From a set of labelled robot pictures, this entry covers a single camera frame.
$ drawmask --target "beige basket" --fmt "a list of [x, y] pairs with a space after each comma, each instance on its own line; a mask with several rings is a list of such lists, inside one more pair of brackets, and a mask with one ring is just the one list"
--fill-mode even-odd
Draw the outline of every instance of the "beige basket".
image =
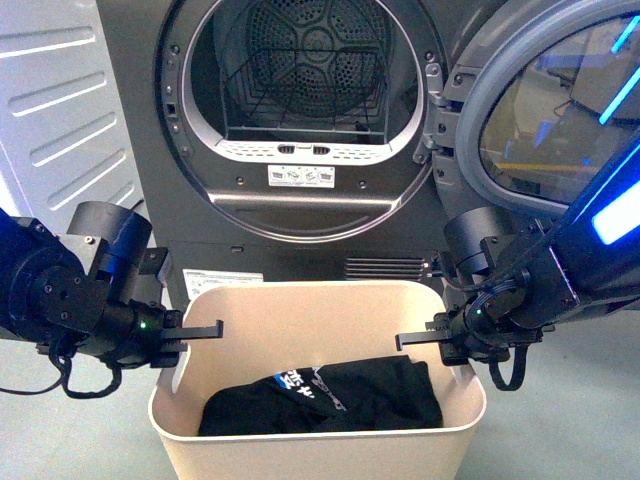
[[196, 437], [216, 391], [284, 370], [398, 354], [396, 334], [424, 330], [443, 310], [433, 290], [410, 282], [244, 284], [201, 295], [186, 325], [223, 320], [224, 338], [190, 342], [184, 367], [161, 373], [149, 403], [178, 477], [453, 479], [486, 397], [473, 369], [454, 375], [434, 344], [402, 353], [429, 364], [444, 428]]

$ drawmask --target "dryer drum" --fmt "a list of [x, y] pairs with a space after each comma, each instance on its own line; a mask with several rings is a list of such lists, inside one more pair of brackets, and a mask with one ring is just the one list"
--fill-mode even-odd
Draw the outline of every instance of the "dryer drum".
[[202, 117], [231, 141], [385, 145], [418, 102], [412, 49], [375, 0], [220, 2], [189, 67], [209, 79], [190, 86]]

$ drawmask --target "gray floor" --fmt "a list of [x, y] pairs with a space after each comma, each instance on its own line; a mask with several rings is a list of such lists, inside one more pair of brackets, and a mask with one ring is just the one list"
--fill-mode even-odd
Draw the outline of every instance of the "gray floor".
[[[489, 408], [458, 480], [639, 478], [639, 318], [560, 327], [531, 349], [516, 393], [497, 392], [477, 366]], [[0, 362], [2, 386], [35, 388], [54, 377], [29, 345], [2, 342]], [[97, 362], [76, 363], [76, 388], [108, 382]], [[96, 401], [58, 391], [2, 395], [0, 478], [175, 480], [147, 417], [156, 376], [126, 372], [120, 391]]]

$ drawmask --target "sticker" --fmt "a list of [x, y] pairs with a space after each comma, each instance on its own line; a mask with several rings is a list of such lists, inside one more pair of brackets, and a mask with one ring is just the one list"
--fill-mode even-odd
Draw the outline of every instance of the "sticker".
[[335, 167], [269, 165], [270, 187], [334, 188]]
[[229, 283], [251, 283], [262, 282], [264, 277], [261, 273], [245, 272], [216, 272], [213, 270], [182, 270], [184, 283], [187, 286], [189, 300], [195, 298], [218, 285]]

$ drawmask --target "cable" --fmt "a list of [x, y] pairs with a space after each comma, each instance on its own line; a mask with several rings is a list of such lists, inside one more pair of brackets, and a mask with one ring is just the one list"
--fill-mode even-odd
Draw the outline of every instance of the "cable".
[[113, 392], [118, 390], [120, 385], [122, 384], [122, 368], [118, 364], [107, 365], [107, 368], [111, 370], [113, 377], [111, 379], [111, 383], [104, 390], [100, 390], [99, 392], [76, 392], [69, 388], [69, 380], [71, 378], [71, 369], [73, 364], [71, 362], [71, 358], [63, 357], [67, 360], [67, 364], [65, 368], [67, 369], [67, 375], [65, 376], [64, 381], [62, 382], [62, 389], [64, 393], [67, 394], [69, 398], [73, 398], [75, 400], [92, 400], [95, 398], [104, 398], [108, 395], [111, 395]]
[[52, 390], [55, 390], [56, 388], [58, 388], [60, 385], [62, 385], [64, 379], [64, 375], [61, 374], [60, 378], [56, 381], [56, 383], [54, 383], [53, 385], [51, 385], [50, 387], [45, 388], [44, 390], [38, 390], [37, 392], [29, 392], [29, 391], [23, 391], [23, 390], [11, 390], [9, 388], [0, 388], [0, 393], [8, 393], [10, 395], [22, 395], [22, 396], [34, 396], [34, 395], [42, 395], [44, 393], [48, 393]]
[[66, 370], [64, 368], [64, 365], [62, 365], [62, 367], [58, 364], [56, 364], [56, 362], [54, 361], [54, 357], [56, 356], [56, 350], [58, 349], [58, 345], [61, 342], [62, 337], [57, 338], [55, 340], [53, 340], [51, 342], [51, 346], [49, 347], [49, 361], [53, 364], [54, 367], [56, 367], [56, 369], [60, 372], [60, 378], [58, 378], [58, 380], [51, 386], [43, 389], [43, 390], [38, 390], [35, 392], [30, 392], [30, 391], [24, 391], [24, 390], [12, 390], [9, 388], [0, 388], [0, 393], [8, 393], [10, 395], [20, 395], [20, 396], [35, 396], [35, 395], [42, 395], [44, 393], [49, 393], [52, 390], [55, 390], [56, 388], [58, 388], [60, 385], [63, 384], [63, 382], [65, 381], [65, 375], [66, 375]]
[[133, 207], [131, 207], [129, 210], [132, 212], [135, 212], [143, 203], [144, 203], [144, 198], [141, 198], [136, 203], [134, 203]]
[[513, 373], [511, 374], [511, 380], [507, 384], [500, 373], [500, 367], [498, 362], [489, 363], [489, 373], [491, 374], [491, 380], [495, 384], [498, 390], [503, 392], [515, 392], [524, 383], [524, 375], [527, 370], [527, 350], [529, 345], [520, 345], [516, 347], [515, 358], [513, 360]]

